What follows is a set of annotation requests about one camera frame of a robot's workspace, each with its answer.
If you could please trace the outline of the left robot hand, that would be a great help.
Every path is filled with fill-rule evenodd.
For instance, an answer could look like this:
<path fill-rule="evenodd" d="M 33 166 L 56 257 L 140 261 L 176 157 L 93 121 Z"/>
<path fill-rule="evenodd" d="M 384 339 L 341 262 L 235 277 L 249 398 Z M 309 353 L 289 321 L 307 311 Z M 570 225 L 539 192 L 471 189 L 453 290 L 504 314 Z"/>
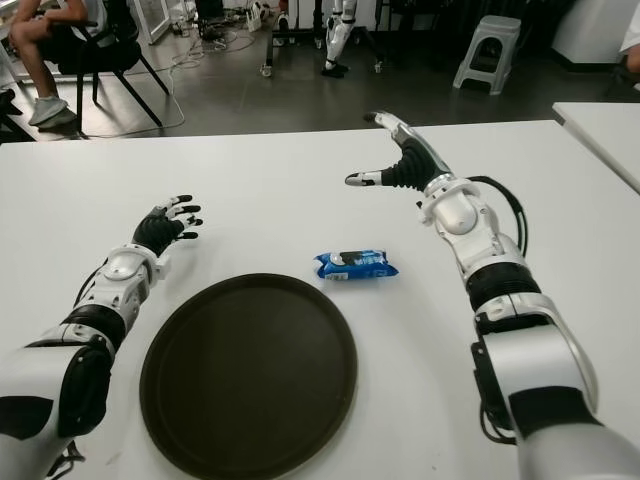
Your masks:
<path fill-rule="evenodd" d="M 203 220 L 197 216 L 201 207 L 192 200 L 191 195 L 178 195 L 154 206 L 136 227 L 131 242 L 160 257 L 173 243 L 196 239 L 195 228 Z"/>

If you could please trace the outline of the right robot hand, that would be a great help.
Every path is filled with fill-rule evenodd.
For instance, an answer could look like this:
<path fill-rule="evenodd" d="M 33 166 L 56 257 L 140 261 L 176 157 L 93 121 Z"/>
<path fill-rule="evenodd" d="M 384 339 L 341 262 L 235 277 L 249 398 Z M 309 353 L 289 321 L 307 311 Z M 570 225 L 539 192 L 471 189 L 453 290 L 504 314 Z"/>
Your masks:
<path fill-rule="evenodd" d="M 424 192 L 436 181 L 454 177 L 436 150 L 405 121 L 385 111 L 368 112 L 364 120 L 389 131 L 400 148 L 401 158 L 382 170 L 352 173 L 345 178 L 346 185 L 402 187 Z"/>

